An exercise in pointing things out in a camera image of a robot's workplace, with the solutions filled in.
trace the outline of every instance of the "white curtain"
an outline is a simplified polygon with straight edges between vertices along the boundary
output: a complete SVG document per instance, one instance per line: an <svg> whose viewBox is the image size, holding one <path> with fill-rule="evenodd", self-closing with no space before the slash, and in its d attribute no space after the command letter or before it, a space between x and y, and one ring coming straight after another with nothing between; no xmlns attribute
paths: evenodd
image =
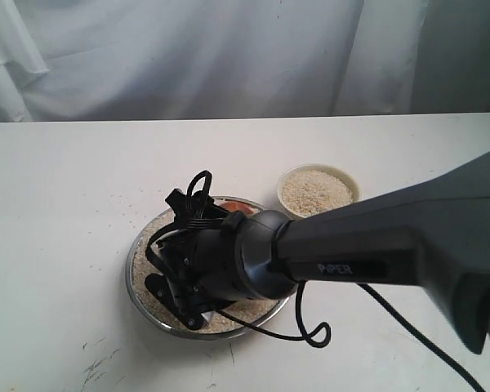
<svg viewBox="0 0 490 392"><path fill-rule="evenodd" d="M0 121L490 110L490 0L0 0Z"/></svg>

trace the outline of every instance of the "white table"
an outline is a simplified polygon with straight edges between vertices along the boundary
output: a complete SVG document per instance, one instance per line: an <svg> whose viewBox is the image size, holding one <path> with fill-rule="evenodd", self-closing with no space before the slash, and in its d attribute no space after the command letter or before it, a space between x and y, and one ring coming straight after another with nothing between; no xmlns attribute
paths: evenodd
<svg viewBox="0 0 490 392"><path fill-rule="evenodd" d="M490 114L0 124L0 392L470 390L355 285L308 285L305 321L334 335L316 350L166 335L122 272L164 197L205 168L213 194L274 207L278 176L300 163L337 166L370 198L489 150ZM470 354L421 289L379 288L490 390L489 343ZM269 327L296 333L293 319L291 302Z"/></svg>

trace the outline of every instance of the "uncooked rice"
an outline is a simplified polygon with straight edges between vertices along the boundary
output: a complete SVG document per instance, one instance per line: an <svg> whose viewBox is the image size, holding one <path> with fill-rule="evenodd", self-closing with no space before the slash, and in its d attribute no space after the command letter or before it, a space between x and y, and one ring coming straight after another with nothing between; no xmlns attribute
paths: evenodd
<svg viewBox="0 0 490 392"><path fill-rule="evenodd" d="M308 217L351 204L352 192L335 176L308 170L297 171L287 178L282 198L289 210Z"/></svg>
<svg viewBox="0 0 490 392"><path fill-rule="evenodd" d="M147 224L143 229L143 234L136 249L135 256L132 262L132 287L140 303L159 321L165 323L169 327L179 329L182 331L189 331L193 333L220 333L228 332L234 329L242 327L241 325L228 320L227 318L214 313L210 323L197 330L191 331L184 326L174 315L172 315L165 306L163 306L145 287L145 278L149 274L156 274L159 271L150 264L145 258L145 245L149 241L151 235L156 231L172 222L174 219L174 213L169 211L168 213L155 218ZM225 309L229 314L234 317L242 319L248 323L255 322L264 314L268 313L275 305L277 301L237 301L231 306Z"/></svg>

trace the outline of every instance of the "metal bowl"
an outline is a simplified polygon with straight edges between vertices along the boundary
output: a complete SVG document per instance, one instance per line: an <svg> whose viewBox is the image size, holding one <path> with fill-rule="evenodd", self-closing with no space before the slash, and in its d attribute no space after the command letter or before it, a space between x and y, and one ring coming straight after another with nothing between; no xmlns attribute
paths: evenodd
<svg viewBox="0 0 490 392"><path fill-rule="evenodd" d="M257 208L258 210L265 210L263 206L260 204L251 202L250 200L246 200L244 198L234 198L230 196L215 196L213 197L217 201L235 201L235 202L242 202L246 203L254 208ZM158 215L154 219L158 219L161 216L164 216L168 212L170 212L171 209L169 208L168 210L162 212L160 215ZM218 333L197 333L197 332L191 332L191 331L186 331L186 330L181 330L176 327L172 327L163 321L157 319L154 317L141 303L140 299L136 295L133 286L132 286L132 261L134 259L134 256L136 254L136 249L140 245L140 242L143 238L143 230L140 231L138 236L136 237L134 243L132 243L131 250L129 251L129 254L127 255L127 261L125 265L125 284L127 286L127 292L129 294L129 297L131 298L132 303L135 305L135 307L142 313L146 319L148 319L152 324L154 324L156 327L161 329L164 332L170 333L171 335L178 336L178 337L184 337L186 339L195 339L195 340L200 340L200 341L216 341L220 339L229 339L231 337L236 337L243 335L246 332L251 331L251 329L247 327L239 327L236 329L233 329L232 331L226 331L226 332L218 332ZM278 303L271 309L269 310L266 314L261 316L259 319L257 319L254 322L254 325L260 326L267 321L269 321L271 318L273 318L288 302L288 298L285 298L283 300L278 301Z"/></svg>

